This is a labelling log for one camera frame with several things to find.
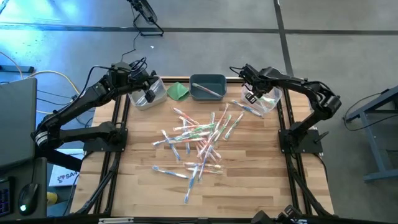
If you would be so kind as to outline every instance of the transparent container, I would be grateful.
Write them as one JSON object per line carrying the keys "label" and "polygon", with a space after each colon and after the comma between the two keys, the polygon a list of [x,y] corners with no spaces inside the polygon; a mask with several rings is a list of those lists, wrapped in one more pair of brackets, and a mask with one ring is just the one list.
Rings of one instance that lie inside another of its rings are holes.
{"label": "transparent container", "polygon": [[241,95],[242,101],[248,106],[251,106],[254,109],[256,109],[258,112],[260,112],[261,115],[269,113],[272,109],[274,109],[276,104],[282,97],[282,91],[278,88],[273,87],[269,93],[264,94],[260,99],[257,99],[256,102],[251,104],[244,97],[247,93],[249,93],[249,90],[246,87],[242,87],[242,95]]}
{"label": "transparent container", "polygon": [[145,99],[144,91],[135,91],[129,94],[131,103],[139,110],[146,110],[152,106],[158,105],[159,103],[165,102],[167,99],[167,90],[164,86],[162,79],[159,79],[149,88],[155,93],[155,99],[152,103],[148,103]]}

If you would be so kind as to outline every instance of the wooden table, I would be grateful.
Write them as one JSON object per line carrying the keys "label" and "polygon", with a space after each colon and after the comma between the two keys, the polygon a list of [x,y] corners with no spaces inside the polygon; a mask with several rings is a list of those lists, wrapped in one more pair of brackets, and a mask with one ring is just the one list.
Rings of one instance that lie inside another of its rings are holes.
{"label": "wooden table", "polygon": [[[182,122],[171,107],[182,110],[199,123],[207,124],[212,111],[216,113],[218,121],[225,103],[239,100],[240,97],[241,85],[228,84],[228,93],[222,102],[198,102],[191,97],[185,101],[168,98],[165,103],[145,111],[139,111],[131,105],[127,119],[129,136],[119,166],[112,216],[252,218],[256,212],[264,210],[270,217],[276,217],[291,204],[285,157],[280,152],[277,138],[280,127],[276,110],[265,115],[264,119],[245,113],[229,141],[221,139],[218,143],[224,174],[204,174],[202,183],[195,183],[187,204],[184,204],[184,196],[188,180],[152,170],[152,166],[157,165],[190,175],[182,162],[176,162],[168,145],[163,144],[154,149],[151,144],[164,138],[161,129],[170,136],[179,134],[173,132],[172,128],[181,126]],[[290,99],[296,121],[310,114],[306,96],[291,91]],[[114,102],[97,108],[93,124],[110,121],[113,108]],[[122,110],[123,106],[120,108],[119,120]],[[241,111],[240,107],[230,105],[228,114],[232,115],[231,121],[236,120]],[[176,147],[182,161],[198,162],[194,144],[190,155],[185,153],[184,143]],[[72,212],[81,208],[97,187],[103,157],[104,153],[95,152],[83,161]],[[311,154],[303,154],[302,159],[308,187],[324,208],[333,213],[322,164]],[[108,189],[104,192],[102,208],[108,197]],[[298,197],[300,208],[304,210],[300,190]]]}

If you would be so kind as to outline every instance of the computer mouse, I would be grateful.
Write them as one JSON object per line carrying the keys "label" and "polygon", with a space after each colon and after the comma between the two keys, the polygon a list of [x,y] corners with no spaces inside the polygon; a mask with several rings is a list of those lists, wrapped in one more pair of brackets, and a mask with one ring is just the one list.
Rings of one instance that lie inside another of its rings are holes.
{"label": "computer mouse", "polygon": [[38,184],[27,184],[19,192],[18,210],[21,215],[30,215],[36,210]]}

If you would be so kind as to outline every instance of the concrete floor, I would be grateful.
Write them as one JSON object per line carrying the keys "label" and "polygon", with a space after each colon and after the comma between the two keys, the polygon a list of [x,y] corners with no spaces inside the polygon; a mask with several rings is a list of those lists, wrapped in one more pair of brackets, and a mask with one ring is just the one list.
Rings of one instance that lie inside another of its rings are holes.
{"label": "concrete floor", "polygon": [[[124,0],[34,1],[10,0],[0,22],[131,27],[131,11]],[[164,27],[277,29],[272,0],[150,0]],[[394,0],[280,0],[286,29],[398,30]],[[32,8],[38,13],[32,14]],[[67,74],[82,88],[92,65],[108,66],[120,61],[132,48],[135,32],[65,32],[0,30],[0,50],[20,65]],[[397,222],[398,180],[365,184],[363,175],[376,171],[364,132],[345,130],[341,117],[358,99],[397,85],[396,35],[287,35],[296,77],[320,80],[341,95],[343,106],[335,116],[319,123],[329,131],[323,139],[329,188],[335,213],[341,217]],[[168,32],[164,37],[139,37],[130,62],[148,58],[148,68],[160,75],[222,73],[234,76],[229,66],[250,63],[256,68],[277,67],[285,72],[278,34]],[[0,64],[10,64],[0,58]],[[97,71],[90,83],[103,71]],[[17,80],[17,75],[0,75]],[[73,95],[73,89],[56,75],[38,77],[39,89]],[[63,99],[39,96],[52,101]],[[38,102],[39,110],[56,108]],[[86,121],[92,113],[86,113]],[[37,121],[43,118],[37,115]],[[65,128],[77,128],[76,121]],[[81,147],[80,143],[63,147]],[[61,192],[68,194],[68,189]],[[49,215],[60,215],[65,203],[51,207]]]}

